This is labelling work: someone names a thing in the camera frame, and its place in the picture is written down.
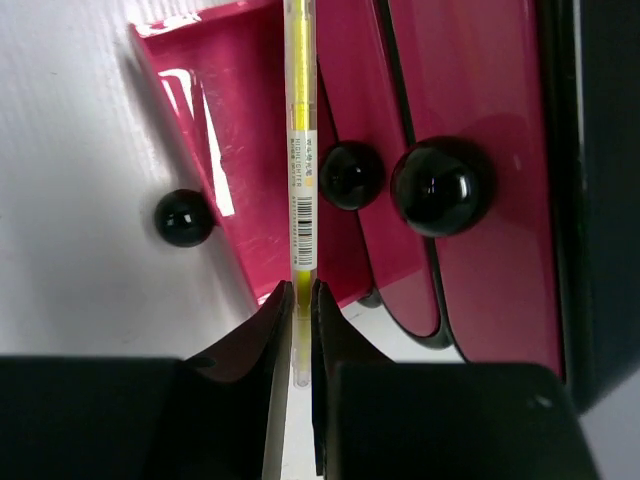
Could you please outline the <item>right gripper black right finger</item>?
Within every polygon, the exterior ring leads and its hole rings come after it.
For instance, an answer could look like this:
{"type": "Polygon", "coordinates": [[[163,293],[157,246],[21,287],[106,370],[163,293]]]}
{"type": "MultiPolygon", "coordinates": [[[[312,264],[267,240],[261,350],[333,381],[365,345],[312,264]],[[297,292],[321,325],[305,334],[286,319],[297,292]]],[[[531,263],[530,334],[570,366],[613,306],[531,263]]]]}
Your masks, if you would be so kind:
{"type": "Polygon", "coordinates": [[[325,479],[595,479],[559,379],[528,363],[398,363],[311,301],[312,425],[325,479]]]}

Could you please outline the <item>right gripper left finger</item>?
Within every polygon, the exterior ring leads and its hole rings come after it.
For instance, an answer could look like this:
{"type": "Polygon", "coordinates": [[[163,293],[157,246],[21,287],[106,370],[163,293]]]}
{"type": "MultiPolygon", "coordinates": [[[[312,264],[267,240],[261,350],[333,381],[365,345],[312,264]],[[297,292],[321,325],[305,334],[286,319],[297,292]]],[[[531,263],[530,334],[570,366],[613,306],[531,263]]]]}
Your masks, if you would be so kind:
{"type": "Polygon", "coordinates": [[[186,359],[5,356],[5,479],[277,479],[293,288],[186,359]]]}

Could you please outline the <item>yellow pen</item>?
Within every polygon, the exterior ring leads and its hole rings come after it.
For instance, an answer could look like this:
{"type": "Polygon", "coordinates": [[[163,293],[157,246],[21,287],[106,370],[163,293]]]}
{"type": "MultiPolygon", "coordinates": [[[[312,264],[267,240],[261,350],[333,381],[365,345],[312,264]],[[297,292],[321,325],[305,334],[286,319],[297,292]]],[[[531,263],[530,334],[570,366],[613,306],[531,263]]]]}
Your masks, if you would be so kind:
{"type": "Polygon", "coordinates": [[[293,385],[311,385],[311,299],[318,266],[316,8],[287,0],[284,11],[293,385]]]}

